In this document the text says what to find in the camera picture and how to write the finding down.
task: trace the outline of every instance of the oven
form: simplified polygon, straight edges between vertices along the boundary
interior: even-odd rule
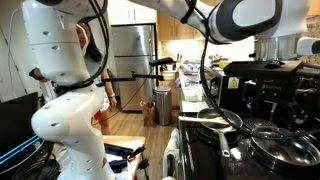
[[[196,117],[196,113],[184,113]],[[242,116],[246,128],[273,126],[262,119]],[[307,168],[266,166],[250,152],[250,137],[235,132],[226,135],[231,156],[223,157],[216,135],[198,122],[179,121],[180,173],[183,180],[292,180],[320,179],[319,164]]]

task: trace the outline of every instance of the stainless steel trash can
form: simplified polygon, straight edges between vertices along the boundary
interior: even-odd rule
[[[159,125],[169,125],[172,118],[171,88],[167,86],[157,86],[154,90],[155,108],[159,120]]]

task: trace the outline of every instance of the pot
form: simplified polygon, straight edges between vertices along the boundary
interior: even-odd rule
[[[263,126],[252,131],[260,135],[291,133],[284,128]],[[306,175],[320,168],[320,151],[305,137],[288,140],[251,138],[249,153],[267,168],[289,177],[297,178],[302,174],[303,179],[309,179]]]
[[[236,113],[226,109],[221,109],[221,111],[233,124],[242,127],[243,121]],[[221,116],[217,113],[217,111],[214,108],[206,108],[199,111],[197,117],[203,119],[214,119]],[[236,131],[236,129],[234,129],[229,124],[225,125],[215,122],[202,122],[201,124],[219,135],[219,143],[222,155],[225,157],[230,157],[229,145],[228,141],[226,140],[225,133]]]

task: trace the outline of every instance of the kitchen cabinet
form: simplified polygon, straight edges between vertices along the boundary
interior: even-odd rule
[[[178,109],[180,106],[179,90],[175,85],[175,80],[178,78],[179,74],[175,71],[163,71],[164,81],[159,81],[159,86],[168,86],[171,88],[171,101],[172,109]]]
[[[312,0],[308,16],[320,15],[320,0]]]
[[[127,0],[109,1],[108,16],[111,25],[156,22],[156,11]]]
[[[220,0],[203,0],[204,3],[215,6]],[[182,24],[180,20],[175,19],[164,13],[157,13],[158,33],[160,41],[199,39],[203,35],[188,24]]]

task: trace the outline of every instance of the wooden cabinet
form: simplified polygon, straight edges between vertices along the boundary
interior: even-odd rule
[[[178,72],[166,72],[162,73],[164,81],[159,81],[159,86],[168,86],[171,88],[171,101],[172,109],[178,109],[180,106],[179,100],[179,88],[175,85],[175,80],[178,78]]]
[[[308,16],[320,15],[320,0],[312,0]]]
[[[215,6],[220,0],[203,0],[204,3]],[[180,20],[175,19],[164,13],[157,13],[158,33],[160,41],[200,39],[203,35],[188,24],[182,24]]]

